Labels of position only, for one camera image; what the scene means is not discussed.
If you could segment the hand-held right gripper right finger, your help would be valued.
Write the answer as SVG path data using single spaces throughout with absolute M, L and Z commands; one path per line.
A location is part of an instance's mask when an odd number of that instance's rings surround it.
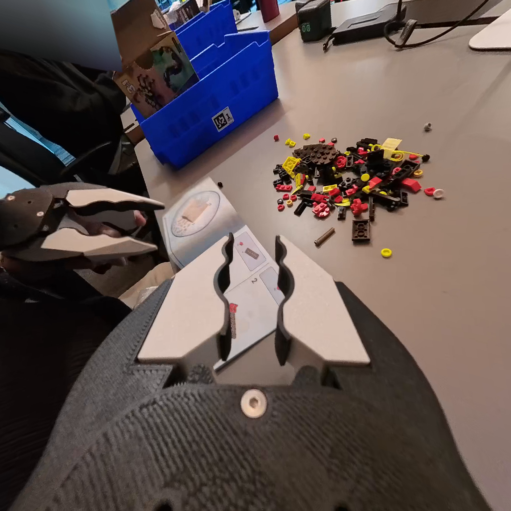
M 295 371 L 369 366 L 370 358 L 334 278 L 286 237 L 275 238 L 278 306 L 275 354 Z

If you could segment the person's left hand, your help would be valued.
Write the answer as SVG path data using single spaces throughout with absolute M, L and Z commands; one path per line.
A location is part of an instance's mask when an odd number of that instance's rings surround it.
M 129 220 L 121 221 L 117 219 L 115 222 L 112 222 L 109 219 L 113 218 L 114 215 L 126 216 L 129 218 Z M 110 213 L 110 216 L 108 217 L 109 219 L 106 222 L 95 220 L 96 217 L 94 215 L 81 216 L 75 212 L 71 212 L 69 217 L 83 226 L 87 233 L 91 236 L 104 234 L 113 238 L 123 237 L 127 233 L 132 233 L 136 229 L 144 227 L 147 223 L 146 216 L 138 210 L 126 212 L 125 214 L 112 212 Z M 125 265 L 127 265 L 126 258 L 111 259 L 104 261 L 101 264 L 98 262 L 90 261 L 86 258 L 76 258 L 68 261 L 65 264 L 65 267 L 72 270 L 92 270 L 97 274 L 103 275 L 112 267 L 123 267 Z

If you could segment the small black charger device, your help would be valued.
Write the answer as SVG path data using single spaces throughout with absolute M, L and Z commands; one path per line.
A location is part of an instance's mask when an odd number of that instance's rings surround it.
M 331 1 L 296 1 L 295 10 L 303 42 L 316 42 L 333 32 Z

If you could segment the task sheet on stand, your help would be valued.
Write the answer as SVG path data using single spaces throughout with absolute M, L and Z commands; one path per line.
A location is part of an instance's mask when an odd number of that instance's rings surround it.
M 510 9 L 474 35 L 469 41 L 474 51 L 510 51 Z

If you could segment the black power adapter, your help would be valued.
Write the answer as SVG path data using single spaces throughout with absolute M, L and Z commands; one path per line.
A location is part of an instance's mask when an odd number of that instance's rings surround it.
M 383 37 L 384 28 L 389 23 L 397 22 L 400 26 L 405 18 L 406 10 L 407 7 L 401 3 L 388 4 L 374 13 L 348 19 L 333 30 L 323 44 L 323 51 L 326 52 L 330 45 L 338 46 Z

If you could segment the light blue booklet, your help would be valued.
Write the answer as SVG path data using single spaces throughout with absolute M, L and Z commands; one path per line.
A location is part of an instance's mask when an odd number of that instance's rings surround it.
M 233 233 L 229 266 L 232 346 L 221 371 L 275 330 L 278 306 L 284 296 L 278 287 L 278 265 L 245 224 L 211 178 L 190 188 L 163 216 L 165 245 L 170 259 L 182 269 Z

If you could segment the pile of toy bricks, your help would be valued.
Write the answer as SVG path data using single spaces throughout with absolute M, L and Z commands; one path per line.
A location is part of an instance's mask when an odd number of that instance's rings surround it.
M 345 150 L 337 147 L 335 137 L 303 141 L 301 146 L 295 141 L 294 148 L 285 145 L 291 154 L 273 169 L 279 212 L 292 209 L 301 216 L 310 209 L 315 218 L 324 219 L 337 211 L 339 220 L 352 213 L 374 221 L 377 205 L 392 213 L 408 206 L 409 193 L 423 190 L 421 166 L 431 157 L 401 150 L 400 139 L 379 143 L 366 137 Z

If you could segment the blue plastic bin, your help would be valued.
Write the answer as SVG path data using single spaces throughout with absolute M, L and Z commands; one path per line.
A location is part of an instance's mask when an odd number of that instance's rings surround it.
M 190 59 L 211 45 L 221 45 L 226 35 L 237 34 L 230 1 L 214 3 L 208 13 L 200 13 L 175 30 L 179 43 Z
M 149 118 L 132 111 L 160 161 L 180 169 L 278 98 L 269 31 L 224 36 L 191 63 L 199 82 Z

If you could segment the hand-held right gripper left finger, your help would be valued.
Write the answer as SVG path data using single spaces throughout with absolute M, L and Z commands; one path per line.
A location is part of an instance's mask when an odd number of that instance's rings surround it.
M 170 364 L 188 372 L 225 361 L 232 347 L 229 265 L 233 233 L 178 272 L 137 355 L 140 363 Z

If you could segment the yellow cardboard toy box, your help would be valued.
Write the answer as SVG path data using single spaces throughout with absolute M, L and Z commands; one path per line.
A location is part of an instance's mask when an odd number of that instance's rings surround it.
M 122 64 L 113 80 L 144 118 L 200 81 L 155 1 L 127 1 L 111 17 Z

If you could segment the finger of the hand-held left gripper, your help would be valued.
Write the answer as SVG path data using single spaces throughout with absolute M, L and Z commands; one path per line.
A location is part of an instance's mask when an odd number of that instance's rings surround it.
M 165 205 L 159 201 L 112 188 L 72 189 L 67 192 L 66 201 L 81 215 L 165 209 Z
M 155 252 L 157 246 L 131 236 L 89 234 L 77 221 L 64 218 L 57 230 L 44 239 L 41 250 L 49 259 L 118 259 Z

